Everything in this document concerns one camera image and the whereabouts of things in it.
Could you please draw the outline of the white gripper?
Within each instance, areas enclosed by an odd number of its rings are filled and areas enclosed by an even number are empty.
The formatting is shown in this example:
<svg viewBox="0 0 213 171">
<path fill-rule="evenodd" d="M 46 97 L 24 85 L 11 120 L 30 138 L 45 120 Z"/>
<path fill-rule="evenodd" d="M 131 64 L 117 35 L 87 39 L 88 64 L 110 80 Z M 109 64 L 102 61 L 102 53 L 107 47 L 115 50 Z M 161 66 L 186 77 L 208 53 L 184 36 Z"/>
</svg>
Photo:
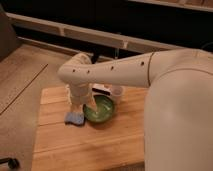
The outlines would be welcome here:
<svg viewBox="0 0 213 171">
<path fill-rule="evenodd" d="M 71 102 L 70 110 L 74 113 L 82 113 L 83 105 L 87 105 L 93 110 L 97 110 L 91 86 L 86 84 L 69 85 L 69 99 Z"/>
</svg>

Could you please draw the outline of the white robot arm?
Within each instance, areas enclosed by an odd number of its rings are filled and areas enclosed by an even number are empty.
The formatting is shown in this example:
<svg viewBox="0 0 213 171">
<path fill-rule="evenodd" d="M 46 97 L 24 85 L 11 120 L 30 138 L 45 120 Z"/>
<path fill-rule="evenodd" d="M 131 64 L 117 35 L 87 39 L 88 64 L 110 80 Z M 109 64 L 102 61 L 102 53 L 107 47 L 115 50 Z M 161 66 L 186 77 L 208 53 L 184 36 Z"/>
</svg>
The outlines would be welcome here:
<svg viewBox="0 0 213 171">
<path fill-rule="evenodd" d="M 80 53 L 58 75 L 80 104 L 91 83 L 146 87 L 145 171 L 213 171 L 213 53 L 186 48 L 96 64 Z"/>
</svg>

